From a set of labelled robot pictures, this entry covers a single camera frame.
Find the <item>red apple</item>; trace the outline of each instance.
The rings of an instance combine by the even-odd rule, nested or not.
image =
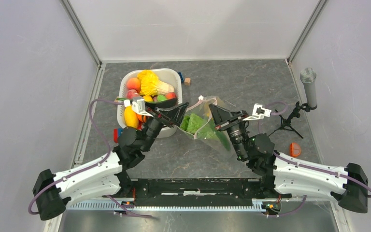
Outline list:
[[[137,92],[140,92],[142,85],[139,79],[130,78],[126,83],[126,87],[127,89],[134,89]]]
[[[131,89],[127,91],[126,98],[132,99],[133,97],[136,97],[136,96],[140,96],[140,94],[136,90]]]
[[[174,92],[169,92],[166,94],[166,98],[167,99],[173,99],[173,98],[176,98],[177,96],[175,95]]]

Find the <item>basket of fruit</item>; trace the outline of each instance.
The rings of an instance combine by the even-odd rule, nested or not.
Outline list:
[[[172,69],[136,70],[127,74],[120,85],[119,98],[132,99],[135,96],[143,96],[147,102],[161,102],[167,99],[177,98],[177,103],[183,103],[181,91],[181,79],[178,73]],[[117,107],[117,122],[124,128],[126,126],[141,128],[146,120],[144,116],[132,111],[131,106]],[[163,127],[157,138],[172,136],[177,127]]]

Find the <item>microphone grille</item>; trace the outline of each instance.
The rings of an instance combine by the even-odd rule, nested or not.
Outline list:
[[[300,73],[302,83],[312,83],[316,79],[316,72],[312,68],[305,68]]]

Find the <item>bag of vegetables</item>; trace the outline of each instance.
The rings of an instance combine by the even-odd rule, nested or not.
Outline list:
[[[217,131],[211,115],[209,104],[215,104],[230,109],[217,96],[199,97],[199,101],[187,108],[180,129],[191,139],[201,140],[215,149],[223,158],[233,156],[231,141],[224,131]]]

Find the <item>metal corner post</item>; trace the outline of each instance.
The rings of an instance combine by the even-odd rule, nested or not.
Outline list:
[[[73,23],[74,27],[77,30],[77,33],[79,33],[80,38],[82,38],[83,43],[89,50],[90,55],[92,56],[94,62],[100,67],[101,60],[99,56],[96,53],[95,48],[93,47],[93,44],[90,42],[89,37],[87,36],[85,30],[83,29],[82,24],[79,21],[79,18],[76,15],[76,12],[73,10],[73,7],[69,0],[60,0],[61,4],[65,8],[66,13],[68,14],[71,22]]]
[[[291,51],[291,54],[289,54],[288,58],[286,59],[288,63],[292,62],[297,55],[299,49],[301,48],[303,42],[305,41],[306,37],[308,36],[309,32],[311,31],[312,27],[315,24],[315,21],[319,17],[320,13],[324,9],[326,3],[328,0],[319,0],[318,4],[316,5],[314,11],[311,14],[311,17],[309,17],[308,22],[305,25],[305,28],[303,29],[300,37],[298,38],[297,42],[295,43],[294,48]]]

